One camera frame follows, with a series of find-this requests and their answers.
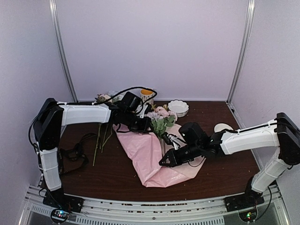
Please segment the pink wrapping paper sheet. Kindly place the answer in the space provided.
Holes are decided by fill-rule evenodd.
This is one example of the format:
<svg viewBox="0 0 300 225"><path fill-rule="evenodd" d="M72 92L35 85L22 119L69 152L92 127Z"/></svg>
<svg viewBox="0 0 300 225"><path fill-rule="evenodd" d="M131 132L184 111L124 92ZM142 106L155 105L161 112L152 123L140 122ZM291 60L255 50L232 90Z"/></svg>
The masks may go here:
<svg viewBox="0 0 300 225"><path fill-rule="evenodd" d="M159 165L159 161L171 148L154 133L142 134L129 132L127 126L114 125L117 138L142 183L147 188L166 188L196 177L205 162L205 158L197 157L189 164L169 168Z"/></svg>

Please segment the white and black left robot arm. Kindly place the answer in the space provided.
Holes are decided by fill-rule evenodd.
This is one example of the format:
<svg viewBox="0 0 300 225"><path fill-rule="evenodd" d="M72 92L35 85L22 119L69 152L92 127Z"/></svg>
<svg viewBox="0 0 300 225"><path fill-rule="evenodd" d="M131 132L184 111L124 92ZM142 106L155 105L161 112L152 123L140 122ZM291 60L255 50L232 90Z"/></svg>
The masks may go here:
<svg viewBox="0 0 300 225"><path fill-rule="evenodd" d="M119 101L67 103L48 98L43 103L33 123L37 154L41 160L41 171L46 187L51 191L49 200L57 208L67 204L67 197L58 191L62 187L59 175L58 147L67 126L84 123L126 126L130 132L150 131L150 119L146 114L151 105L141 98L127 92Z"/></svg>

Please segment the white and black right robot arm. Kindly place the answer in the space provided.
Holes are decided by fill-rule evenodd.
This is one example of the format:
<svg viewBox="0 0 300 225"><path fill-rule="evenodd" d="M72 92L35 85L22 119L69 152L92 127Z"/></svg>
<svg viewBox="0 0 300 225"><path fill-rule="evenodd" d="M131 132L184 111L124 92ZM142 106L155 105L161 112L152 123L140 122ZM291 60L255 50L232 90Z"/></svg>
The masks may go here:
<svg viewBox="0 0 300 225"><path fill-rule="evenodd" d="M214 158L244 150L276 148L266 166L250 179L249 190L241 195L240 203L245 207L256 202L258 195L285 170L300 163L300 130L284 112L258 126L238 130L224 128L211 136L196 122L184 124L179 133L185 145L168 150L159 161L160 166L176 167L197 157Z"/></svg>

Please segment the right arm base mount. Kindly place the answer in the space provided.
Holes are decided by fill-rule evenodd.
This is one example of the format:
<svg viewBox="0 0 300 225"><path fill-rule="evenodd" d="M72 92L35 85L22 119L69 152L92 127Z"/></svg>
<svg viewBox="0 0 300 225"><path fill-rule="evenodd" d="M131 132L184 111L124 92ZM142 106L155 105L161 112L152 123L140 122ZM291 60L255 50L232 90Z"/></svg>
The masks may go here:
<svg viewBox="0 0 300 225"><path fill-rule="evenodd" d="M263 197L258 197L257 199L254 199L253 197L246 197L245 194L234 195L224 198L224 203L227 212L255 207L264 202L265 201Z"/></svg>

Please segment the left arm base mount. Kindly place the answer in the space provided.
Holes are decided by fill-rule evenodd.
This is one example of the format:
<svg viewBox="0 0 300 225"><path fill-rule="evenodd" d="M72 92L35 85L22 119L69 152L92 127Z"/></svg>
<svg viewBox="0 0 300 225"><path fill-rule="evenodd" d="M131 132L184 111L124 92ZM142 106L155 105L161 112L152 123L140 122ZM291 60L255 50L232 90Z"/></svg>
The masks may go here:
<svg viewBox="0 0 300 225"><path fill-rule="evenodd" d="M54 200L50 196L45 196L43 204L58 209L63 209L67 212L80 213L83 207L84 199L74 196L64 196L62 200Z"/></svg>

